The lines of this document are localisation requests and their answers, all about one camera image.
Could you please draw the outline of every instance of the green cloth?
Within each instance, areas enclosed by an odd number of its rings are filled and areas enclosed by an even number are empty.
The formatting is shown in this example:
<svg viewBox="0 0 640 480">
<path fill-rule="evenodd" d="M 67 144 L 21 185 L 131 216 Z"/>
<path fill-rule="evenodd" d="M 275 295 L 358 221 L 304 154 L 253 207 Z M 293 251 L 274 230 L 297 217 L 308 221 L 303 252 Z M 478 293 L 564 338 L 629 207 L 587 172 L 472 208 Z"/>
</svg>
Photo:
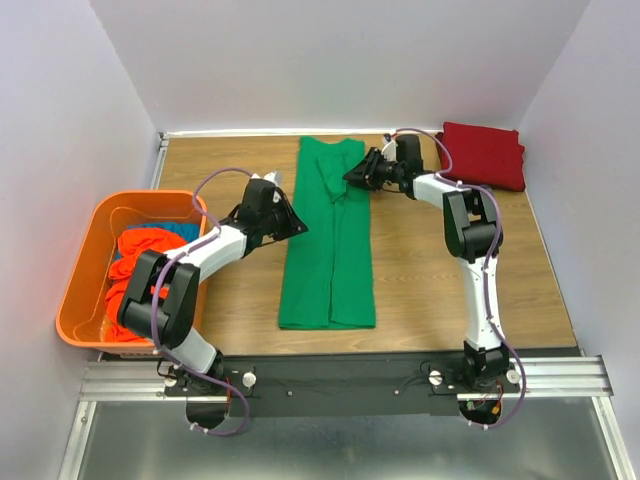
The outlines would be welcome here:
<svg viewBox="0 0 640 480">
<path fill-rule="evenodd" d="M 375 327 L 369 192 L 342 179 L 363 157 L 364 142 L 300 139 L 293 209 L 309 231 L 289 240 L 280 328 Z"/>
</svg>

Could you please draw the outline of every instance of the blue cloth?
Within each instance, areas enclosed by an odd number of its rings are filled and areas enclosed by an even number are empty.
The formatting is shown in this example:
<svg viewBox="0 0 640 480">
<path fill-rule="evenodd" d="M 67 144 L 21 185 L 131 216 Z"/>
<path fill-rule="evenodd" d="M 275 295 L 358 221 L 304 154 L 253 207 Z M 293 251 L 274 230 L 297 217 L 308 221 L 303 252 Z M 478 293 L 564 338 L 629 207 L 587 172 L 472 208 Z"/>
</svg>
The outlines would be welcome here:
<svg viewBox="0 0 640 480">
<path fill-rule="evenodd" d="M 192 223 L 176 223 L 176 222 L 157 222 L 157 223 L 143 223 L 142 225 L 131 225 L 127 227 L 127 230 L 133 230 L 134 228 L 162 228 L 169 232 L 180 235 L 185 242 L 191 243 L 200 237 L 200 225 L 194 225 Z M 116 252 L 116 260 L 120 259 L 122 255 L 120 252 Z"/>
</svg>

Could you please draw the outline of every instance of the clothing pile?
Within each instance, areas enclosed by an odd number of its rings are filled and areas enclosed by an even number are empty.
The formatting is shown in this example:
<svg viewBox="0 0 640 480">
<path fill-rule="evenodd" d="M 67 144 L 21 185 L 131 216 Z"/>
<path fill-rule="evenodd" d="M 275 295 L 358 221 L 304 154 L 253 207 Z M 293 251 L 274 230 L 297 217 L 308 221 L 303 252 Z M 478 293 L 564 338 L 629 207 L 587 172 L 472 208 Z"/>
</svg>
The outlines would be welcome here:
<svg viewBox="0 0 640 480">
<path fill-rule="evenodd" d="M 116 260 L 109 268 L 109 280 L 112 283 L 105 296 L 105 303 L 110 325 L 105 334 L 105 341 L 144 341 L 144 338 L 138 337 L 118 324 L 118 309 L 140 254 L 145 250 L 164 252 L 179 248 L 196 240 L 199 235 L 200 227 L 198 225 L 174 222 L 149 223 L 129 227 L 124 231 L 118 238 Z M 160 292 L 160 298 L 166 296 L 167 289 L 163 288 Z"/>
</svg>

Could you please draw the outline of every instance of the orange cloth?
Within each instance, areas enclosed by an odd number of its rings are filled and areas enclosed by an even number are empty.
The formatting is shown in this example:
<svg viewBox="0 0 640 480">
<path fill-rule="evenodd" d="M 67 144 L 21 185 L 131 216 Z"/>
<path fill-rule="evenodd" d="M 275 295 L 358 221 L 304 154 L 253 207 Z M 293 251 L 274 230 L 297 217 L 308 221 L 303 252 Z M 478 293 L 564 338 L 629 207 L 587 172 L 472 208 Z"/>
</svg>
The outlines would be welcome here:
<svg viewBox="0 0 640 480">
<path fill-rule="evenodd" d="M 105 335 L 107 342 L 139 342 L 144 338 L 138 337 L 118 324 L 118 309 L 127 290 L 129 278 L 138 260 L 138 256 L 146 250 L 164 252 L 172 248 L 179 248 L 187 242 L 178 234 L 162 228 L 134 228 L 125 230 L 118 238 L 118 251 L 122 258 L 113 262 L 109 268 L 109 280 L 114 282 L 107 291 L 104 301 L 107 306 L 107 318 L 111 326 Z M 160 298 L 166 298 L 168 288 L 160 291 Z"/>
</svg>

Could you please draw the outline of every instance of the folded red cloth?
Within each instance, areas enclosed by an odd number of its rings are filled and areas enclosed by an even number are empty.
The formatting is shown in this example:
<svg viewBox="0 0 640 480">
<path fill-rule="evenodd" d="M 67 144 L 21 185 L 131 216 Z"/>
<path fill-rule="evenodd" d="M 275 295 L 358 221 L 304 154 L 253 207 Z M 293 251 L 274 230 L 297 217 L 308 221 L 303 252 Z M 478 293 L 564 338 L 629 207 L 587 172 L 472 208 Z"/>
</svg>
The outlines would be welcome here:
<svg viewBox="0 0 640 480">
<path fill-rule="evenodd" d="M 445 122 L 442 133 L 436 135 L 453 158 L 453 170 L 446 174 L 452 180 L 522 192 L 522 154 L 517 130 L 463 125 Z M 442 168 L 449 159 L 438 148 Z"/>
</svg>

